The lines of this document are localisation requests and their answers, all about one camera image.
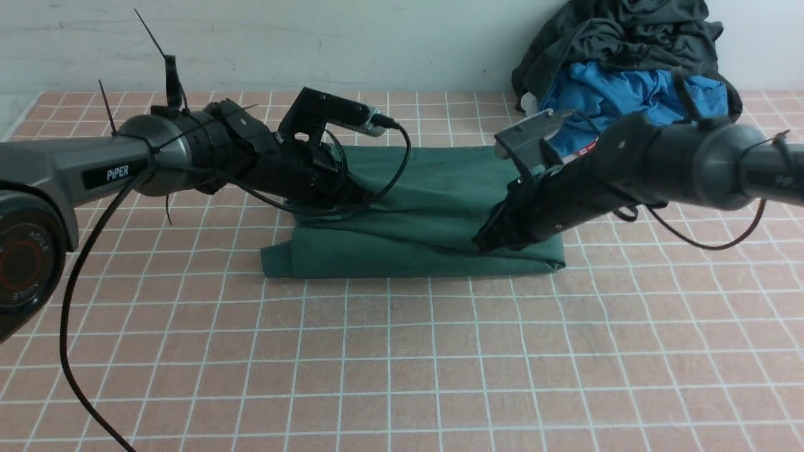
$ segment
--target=green cloth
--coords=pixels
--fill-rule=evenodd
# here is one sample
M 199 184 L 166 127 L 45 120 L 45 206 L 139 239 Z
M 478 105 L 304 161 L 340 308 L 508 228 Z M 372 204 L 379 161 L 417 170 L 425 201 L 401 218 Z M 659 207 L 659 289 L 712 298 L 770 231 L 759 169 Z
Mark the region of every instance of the green cloth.
M 379 191 L 404 148 L 348 146 L 358 183 Z M 266 277 L 493 277 L 563 269 L 560 236 L 523 251 L 479 255 L 471 238 L 519 177 L 489 146 L 414 148 L 397 184 L 365 212 L 296 216 L 290 241 L 261 250 Z

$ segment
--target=black cable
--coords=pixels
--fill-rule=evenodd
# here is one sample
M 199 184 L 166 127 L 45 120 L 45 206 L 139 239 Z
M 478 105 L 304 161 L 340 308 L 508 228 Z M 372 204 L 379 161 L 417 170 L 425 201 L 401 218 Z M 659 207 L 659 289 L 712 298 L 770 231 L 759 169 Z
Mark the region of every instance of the black cable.
M 158 168 L 156 166 L 150 167 L 148 170 L 142 171 L 137 174 L 134 178 L 132 178 L 120 191 L 120 193 L 115 196 L 112 203 L 104 210 L 103 215 L 100 216 L 100 219 L 95 224 L 95 227 L 89 233 L 89 238 L 87 239 L 84 247 L 81 248 L 81 251 L 76 258 L 76 263 L 72 267 L 72 271 L 70 272 L 70 277 L 67 279 L 67 287 L 64 290 L 64 301 L 61 306 L 61 321 L 59 325 L 59 362 L 61 363 L 62 372 L 64 372 L 64 379 L 67 380 L 67 383 L 70 385 L 70 389 L 72 389 L 73 393 L 76 395 L 78 401 L 84 406 L 90 416 L 92 416 L 101 427 L 106 430 L 112 438 L 119 443 L 123 449 L 127 452 L 137 452 L 126 440 L 122 437 L 115 429 L 112 427 L 104 418 L 101 416 L 100 413 L 92 406 L 92 403 L 86 397 L 84 392 L 81 390 L 78 382 L 76 382 L 75 376 L 72 374 L 72 369 L 70 368 L 70 359 L 68 356 L 68 326 L 70 322 L 70 305 L 72 303 L 72 295 L 76 289 L 76 283 L 78 282 L 78 277 L 81 273 L 81 269 L 84 267 L 84 263 L 86 262 L 87 258 L 89 257 L 89 253 L 92 251 L 92 247 L 97 242 L 98 237 L 103 232 L 104 227 L 109 222 L 109 219 L 112 218 L 112 214 L 117 210 L 118 207 L 123 203 L 125 198 L 131 193 L 131 191 L 140 183 L 145 182 L 149 177 L 151 177 L 154 172 L 156 172 Z
M 787 166 L 787 170 L 790 172 L 790 175 L 793 177 L 793 181 L 798 187 L 799 192 L 801 193 L 802 198 L 804 198 L 804 182 L 802 181 L 804 177 L 797 171 L 795 163 L 793 162 L 793 158 L 790 156 L 790 149 L 787 147 L 787 143 L 785 141 L 785 136 L 789 133 L 789 130 L 785 130 L 773 136 L 773 138 L 769 138 L 762 142 L 758 142 L 755 145 L 749 146 L 740 152 L 740 158 L 738 162 L 742 162 L 745 155 L 752 149 L 757 146 L 764 145 L 767 142 L 772 142 L 773 147 L 775 147 L 779 154 L 781 155 L 782 160 L 785 162 L 785 166 Z M 678 237 L 679 239 L 683 240 L 684 242 L 691 244 L 692 246 L 698 249 L 705 249 L 707 251 L 724 251 L 725 249 L 733 248 L 740 243 L 744 242 L 748 239 L 754 231 L 757 230 L 759 227 L 759 223 L 762 220 L 762 215 L 765 213 L 765 208 L 767 207 L 768 200 L 767 199 L 760 199 L 759 205 L 757 206 L 757 213 L 754 215 L 751 224 L 745 229 L 745 231 L 740 234 L 736 239 L 725 243 L 725 244 L 702 244 L 691 238 L 684 236 L 678 229 L 673 228 L 670 226 L 659 214 L 651 207 L 646 206 L 646 209 L 650 214 L 662 225 L 664 228 L 669 231 L 674 236 Z

